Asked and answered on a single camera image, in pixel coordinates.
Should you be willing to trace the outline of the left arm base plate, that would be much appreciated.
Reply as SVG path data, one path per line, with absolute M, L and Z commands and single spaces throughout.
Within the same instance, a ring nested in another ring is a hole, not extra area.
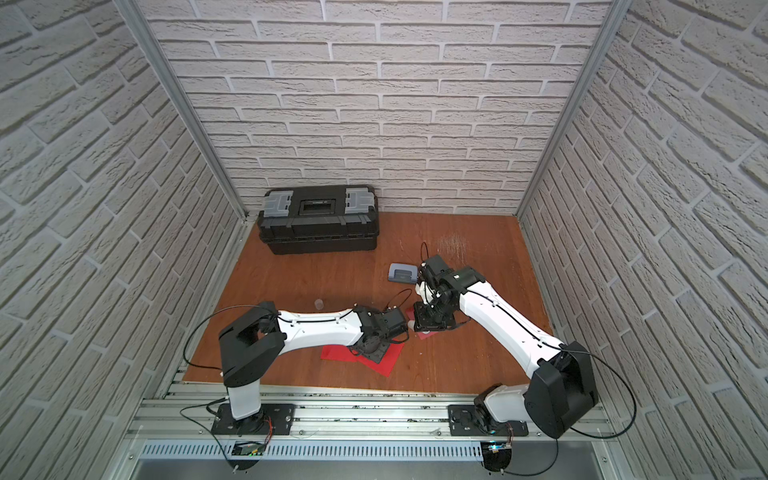
M 287 436 L 293 425 L 294 404 L 263 404 L 254 415 L 236 420 L 229 403 L 218 406 L 211 431 L 214 435 L 273 435 Z

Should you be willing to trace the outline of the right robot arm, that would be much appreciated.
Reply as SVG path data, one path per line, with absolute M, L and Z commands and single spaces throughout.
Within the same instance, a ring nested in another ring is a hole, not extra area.
M 458 327 L 454 313 L 481 325 L 529 378 L 523 386 L 492 386 L 474 401 L 480 427 L 490 432 L 508 422 L 532 422 L 558 439 L 599 400 L 592 360 L 577 342 L 563 343 L 512 307 L 471 267 L 450 268 L 435 255 L 421 263 L 415 290 L 416 332 Z

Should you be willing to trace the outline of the black plastic toolbox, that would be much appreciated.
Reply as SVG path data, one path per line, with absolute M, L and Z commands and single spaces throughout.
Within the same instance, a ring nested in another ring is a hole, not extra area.
M 380 233 L 378 200 L 368 185 L 272 189 L 256 225 L 275 255 L 371 251 Z

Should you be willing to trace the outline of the grey hole punch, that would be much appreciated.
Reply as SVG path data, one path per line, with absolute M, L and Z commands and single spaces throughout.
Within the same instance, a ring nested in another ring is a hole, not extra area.
M 391 263 L 387 277 L 390 282 L 415 285 L 418 279 L 418 267 L 411 264 Z

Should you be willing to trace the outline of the aluminium rail frame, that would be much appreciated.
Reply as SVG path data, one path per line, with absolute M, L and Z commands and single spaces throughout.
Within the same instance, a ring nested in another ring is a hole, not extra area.
M 123 467 L 142 460 L 479 461 L 485 452 L 552 439 L 523 412 L 482 427 L 466 394 L 270 386 L 263 420 L 234 421 L 213 384 L 172 387 L 144 400 L 120 445 Z

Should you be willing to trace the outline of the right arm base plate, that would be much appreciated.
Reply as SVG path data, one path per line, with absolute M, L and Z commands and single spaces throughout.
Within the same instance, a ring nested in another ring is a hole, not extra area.
M 529 429 L 525 421 L 499 422 L 483 408 L 474 404 L 454 404 L 447 407 L 450 434 L 454 437 L 525 437 Z

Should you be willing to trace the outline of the dark red envelope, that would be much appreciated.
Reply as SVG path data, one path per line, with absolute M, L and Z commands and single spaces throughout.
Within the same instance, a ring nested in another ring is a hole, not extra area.
M 415 313 L 414 313 L 414 308 L 413 307 L 408 308 L 406 310 L 406 316 L 408 318 L 408 322 L 409 321 L 415 321 Z M 434 332 L 434 331 L 417 331 L 416 330 L 416 325 L 415 325 L 415 330 L 413 330 L 413 331 L 410 330 L 410 331 L 412 333 L 414 333 L 420 340 L 425 340 L 427 338 L 430 338 L 430 337 L 433 337 L 434 335 L 436 335 L 436 332 Z

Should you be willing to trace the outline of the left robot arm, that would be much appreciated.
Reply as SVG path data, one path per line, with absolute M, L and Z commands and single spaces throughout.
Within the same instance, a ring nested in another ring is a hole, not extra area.
M 262 411 L 261 378 L 282 354 L 314 347 L 346 347 L 378 363 L 408 332 L 398 309 L 353 306 L 331 313 L 294 313 L 262 302 L 219 333 L 223 384 L 236 421 Z

